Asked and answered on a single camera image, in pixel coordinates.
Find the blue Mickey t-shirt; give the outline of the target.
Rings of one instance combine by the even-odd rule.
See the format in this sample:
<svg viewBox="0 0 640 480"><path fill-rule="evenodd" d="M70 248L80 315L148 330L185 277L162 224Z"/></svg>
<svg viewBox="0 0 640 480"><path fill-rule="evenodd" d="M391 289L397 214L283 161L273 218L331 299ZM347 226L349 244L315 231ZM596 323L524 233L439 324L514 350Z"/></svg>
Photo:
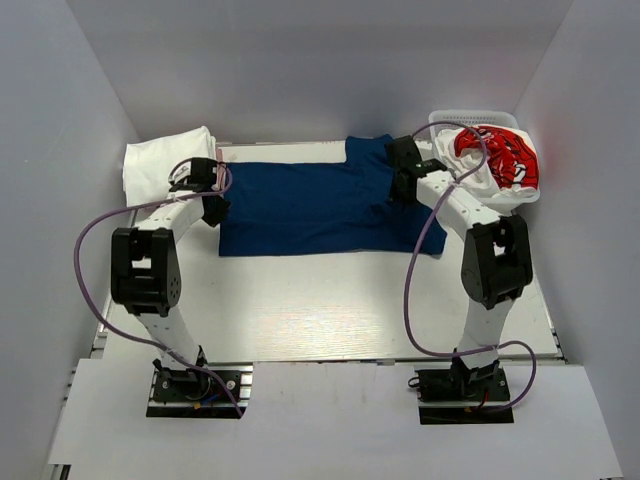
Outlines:
<svg viewBox="0 0 640 480"><path fill-rule="evenodd" d="M388 134L350 136L342 163L259 163L231 166L231 204L220 225L222 257L296 256L351 251L437 256L447 234L428 224L429 207L389 198L394 170Z"/></svg>

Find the white t-shirt with red print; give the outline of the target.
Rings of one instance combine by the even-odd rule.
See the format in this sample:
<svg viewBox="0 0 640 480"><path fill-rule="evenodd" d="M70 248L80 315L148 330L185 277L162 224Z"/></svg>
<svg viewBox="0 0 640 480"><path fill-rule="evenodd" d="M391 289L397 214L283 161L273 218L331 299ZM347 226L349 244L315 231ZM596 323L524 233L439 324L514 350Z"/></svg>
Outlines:
<svg viewBox="0 0 640 480"><path fill-rule="evenodd" d="M496 125L476 125L488 151L482 163L478 139L465 129L444 128L434 139L439 159L461 176L475 166L480 169L462 185L495 210L510 211L539 198L539 163L528 133Z"/></svg>

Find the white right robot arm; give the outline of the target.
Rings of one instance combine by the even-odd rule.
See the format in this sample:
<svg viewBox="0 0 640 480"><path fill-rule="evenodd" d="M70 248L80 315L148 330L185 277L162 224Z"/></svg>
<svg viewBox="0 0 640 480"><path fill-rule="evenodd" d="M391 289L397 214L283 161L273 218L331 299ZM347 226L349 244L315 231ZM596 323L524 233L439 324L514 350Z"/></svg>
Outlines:
<svg viewBox="0 0 640 480"><path fill-rule="evenodd" d="M469 305L453 354L463 366L453 371L451 384L459 396L475 398L488 385L484 369L498 361L506 317L533 280L527 223L484 205L440 161L424 161L412 137L391 140L385 151L394 169L391 199L431 208L428 222L448 225L463 241L461 282Z"/></svg>

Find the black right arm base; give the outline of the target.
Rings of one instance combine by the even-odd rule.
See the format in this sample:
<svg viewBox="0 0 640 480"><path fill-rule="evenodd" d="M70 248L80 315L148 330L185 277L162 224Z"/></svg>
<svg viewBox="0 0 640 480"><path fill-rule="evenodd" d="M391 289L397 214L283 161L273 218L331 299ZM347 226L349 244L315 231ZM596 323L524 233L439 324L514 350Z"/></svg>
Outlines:
<svg viewBox="0 0 640 480"><path fill-rule="evenodd" d="M512 424L514 415L502 368L491 378L464 386L451 369L416 370L407 386L417 395L421 425Z"/></svg>

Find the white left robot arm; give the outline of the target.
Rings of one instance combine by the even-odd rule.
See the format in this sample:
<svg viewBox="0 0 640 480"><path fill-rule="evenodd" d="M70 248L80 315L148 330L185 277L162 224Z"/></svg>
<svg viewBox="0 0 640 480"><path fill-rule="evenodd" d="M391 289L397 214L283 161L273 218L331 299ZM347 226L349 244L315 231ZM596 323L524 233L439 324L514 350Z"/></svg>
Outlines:
<svg viewBox="0 0 640 480"><path fill-rule="evenodd" d="M225 219L231 186L228 166L210 158L191 158L184 173L170 174L167 197L141 206L148 216L111 237L111 293L146 329L160 352L160 366L180 370L177 387L199 399L211 387L201 368L206 357L189 333L178 303L182 278L177 244L198 222L215 227Z"/></svg>

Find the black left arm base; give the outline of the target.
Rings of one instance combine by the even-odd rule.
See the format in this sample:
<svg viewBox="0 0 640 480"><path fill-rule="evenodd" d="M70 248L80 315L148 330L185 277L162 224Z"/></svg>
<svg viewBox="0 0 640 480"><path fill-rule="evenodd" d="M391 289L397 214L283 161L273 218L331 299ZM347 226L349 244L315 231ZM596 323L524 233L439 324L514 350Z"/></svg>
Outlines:
<svg viewBox="0 0 640 480"><path fill-rule="evenodd" d="M253 383L250 365L208 365L224 385L201 372L169 370L159 360L153 365L147 418L238 420L240 416L226 390L242 412L248 406Z"/></svg>

